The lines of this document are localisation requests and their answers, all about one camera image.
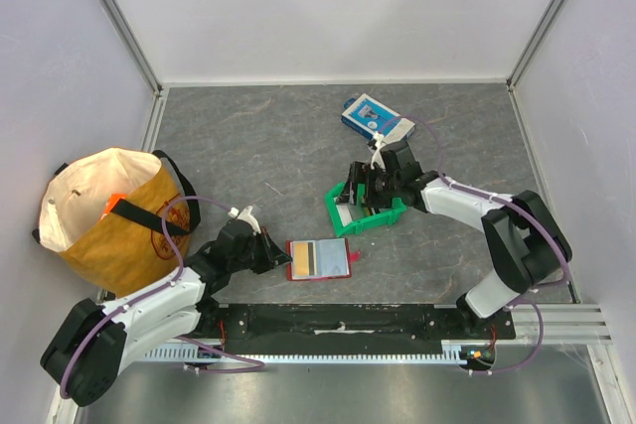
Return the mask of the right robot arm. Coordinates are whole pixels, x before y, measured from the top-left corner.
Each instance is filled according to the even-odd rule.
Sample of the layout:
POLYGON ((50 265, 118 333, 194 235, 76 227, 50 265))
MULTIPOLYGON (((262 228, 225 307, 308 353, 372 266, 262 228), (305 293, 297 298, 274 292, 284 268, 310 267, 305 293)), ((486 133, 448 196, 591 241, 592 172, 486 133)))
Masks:
POLYGON ((459 221, 483 233, 492 271, 456 303, 455 326, 464 337, 480 337, 491 318, 526 293, 551 286, 560 271, 569 279, 572 251, 543 199, 533 191, 497 194, 425 172, 407 141, 373 140, 371 160, 351 164, 347 181, 328 205, 388 211, 395 201, 424 213, 459 221))

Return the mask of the red card holder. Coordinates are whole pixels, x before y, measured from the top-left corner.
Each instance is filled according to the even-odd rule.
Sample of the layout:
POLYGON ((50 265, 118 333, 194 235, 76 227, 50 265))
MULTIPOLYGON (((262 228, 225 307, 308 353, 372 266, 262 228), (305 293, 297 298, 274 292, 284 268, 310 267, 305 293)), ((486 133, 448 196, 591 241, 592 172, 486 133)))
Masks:
POLYGON ((310 278, 294 279, 292 277, 292 258, 292 261, 287 265, 288 281, 323 281, 350 278, 352 276, 352 264, 361 258, 361 251, 352 251, 346 238, 288 241, 286 243, 286 252, 291 257, 292 243, 294 241, 314 242, 316 272, 310 278))

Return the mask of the green plastic bin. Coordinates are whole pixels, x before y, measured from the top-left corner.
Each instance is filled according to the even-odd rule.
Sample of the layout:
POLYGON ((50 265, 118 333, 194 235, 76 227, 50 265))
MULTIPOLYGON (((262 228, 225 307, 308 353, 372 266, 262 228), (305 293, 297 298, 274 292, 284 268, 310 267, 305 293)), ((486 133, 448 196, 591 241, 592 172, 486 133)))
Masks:
POLYGON ((388 209, 370 209, 360 205, 340 204, 337 200, 344 186, 344 183, 338 183, 325 195, 327 213, 337 237, 361 234, 373 228, 394 225, 406 211, 406 205, 400 199, 393 199, 388 209))

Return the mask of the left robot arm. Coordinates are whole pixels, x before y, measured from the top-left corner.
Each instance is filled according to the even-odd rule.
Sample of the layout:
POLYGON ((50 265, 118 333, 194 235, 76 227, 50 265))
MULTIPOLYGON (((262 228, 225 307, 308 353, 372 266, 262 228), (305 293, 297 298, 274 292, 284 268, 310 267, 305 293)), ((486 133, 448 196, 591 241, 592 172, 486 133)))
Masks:
POLYGON ((208 337, 219 324, 215 294, 233 274, 266 273, 291 262, 266 230, 235 218, 186 258, 182 270, 119 299, 76 303, 40 358, 63 397, 80 407, 99 399, 135 361, 189 334, 208 337))

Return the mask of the white credit card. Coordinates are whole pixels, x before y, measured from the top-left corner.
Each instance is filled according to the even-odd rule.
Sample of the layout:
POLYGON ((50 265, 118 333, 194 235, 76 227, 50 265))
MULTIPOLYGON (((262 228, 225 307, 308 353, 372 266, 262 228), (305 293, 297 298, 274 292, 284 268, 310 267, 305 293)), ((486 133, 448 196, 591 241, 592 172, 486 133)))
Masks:
POLYGON ((364 209, 356 205, 336 204, 336 211, 343 226, 348 226, 366 217, 364 209))

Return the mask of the gold credit card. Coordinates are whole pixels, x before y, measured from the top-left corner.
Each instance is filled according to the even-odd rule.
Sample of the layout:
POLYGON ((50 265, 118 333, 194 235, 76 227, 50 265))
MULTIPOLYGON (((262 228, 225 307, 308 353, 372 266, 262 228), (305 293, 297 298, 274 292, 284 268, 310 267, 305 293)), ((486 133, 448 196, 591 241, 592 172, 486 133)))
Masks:
POLYGON ((315 248, 313 241, 294 241, 292 243, 292 277, 310 278, 315 275, 315 248))

